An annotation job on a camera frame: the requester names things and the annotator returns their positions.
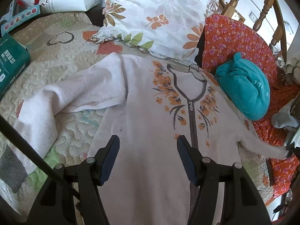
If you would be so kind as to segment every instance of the bedsheet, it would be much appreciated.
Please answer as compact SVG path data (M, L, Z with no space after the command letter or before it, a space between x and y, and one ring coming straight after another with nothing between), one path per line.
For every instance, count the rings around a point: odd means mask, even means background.
M84 13L58 13L38 19L16 33L14 38L26 45L30 52L31 64L1 100L0 114L13 125L20 110L19 105L24 99L31 97L46 84L64 80L77 71L89 68L112 52L162 61L143 54L138 49L121 46L118 42L94 44L93 41L89 41L89 38L98 30L99 27L92 25ZM217 87L216 90L223 95L239 116L241 123L250 131L254 131L252 122L245 118L221 88ZM45 157L45 161L52 168L57 163L68 166L83 161L103 113L104 110L58 113L55 116L58 138ZM6 145L7 140L0 134L0 156ZM266 202L272 197L273 189L267 185L269 177L264 157L250 153L242 147L239 147L239 151L242 164ZM16 211L27 216L46 178L40 169L36 169L26 178L16 194L0 180L0 195Z

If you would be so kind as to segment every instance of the floral pillow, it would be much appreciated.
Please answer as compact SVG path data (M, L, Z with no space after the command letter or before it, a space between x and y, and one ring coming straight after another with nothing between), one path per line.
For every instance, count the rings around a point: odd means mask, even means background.
M117 39L190 65L199 51L205 18L216 9L218 0L106 0L104 26L92 39Z

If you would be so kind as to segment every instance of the black rod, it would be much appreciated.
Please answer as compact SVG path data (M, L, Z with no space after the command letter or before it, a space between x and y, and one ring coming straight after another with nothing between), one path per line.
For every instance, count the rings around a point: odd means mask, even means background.
M72 195L80 200L80 194L70 186L63 178L56 174L52 168L36 153L26 140L0 115L0 132L9 139L25 156L27 156L35 165L45 174L66 188Z

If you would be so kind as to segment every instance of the heart pattern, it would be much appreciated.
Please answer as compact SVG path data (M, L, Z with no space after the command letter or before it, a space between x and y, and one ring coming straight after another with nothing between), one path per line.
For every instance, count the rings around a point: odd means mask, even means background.
M52 37L50 40L48 40L47 46L54 46L58 43L67 44L67 43L72 42L74 40L74 38L75 38L75 36L72 33L65 31L65 32L62 32L62 33Z
M93 38L91 38L98 31L83 31L82 36L83 39L87 42L95 43ZM112 40L105 41L99 44L99 48L96 52L97 55L109 55L110 53L116 52L121 53L123 51L123 47L120 45L116 45Z
M122 52L123 47L120 45L115 45L112 40L105 41L102 44L99 45L99 48L97 50L97 55L108 55L110 53L116 52L120 53Z

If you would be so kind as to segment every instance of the sweater sleeve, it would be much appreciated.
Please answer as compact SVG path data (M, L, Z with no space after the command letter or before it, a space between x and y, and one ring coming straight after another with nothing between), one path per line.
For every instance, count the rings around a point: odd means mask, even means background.
M247 150L269 158L286 159L289 154L289 151L286 150L285 146L269 145L261 141L243 126L241 126L237 142Z
M57 138L57 113L103 109L122 104L125 97L122 56L111 54L64 81L44 86L25 100L14 128L44 158ZM10 147L27 173L34 171L34 164L13 145Z

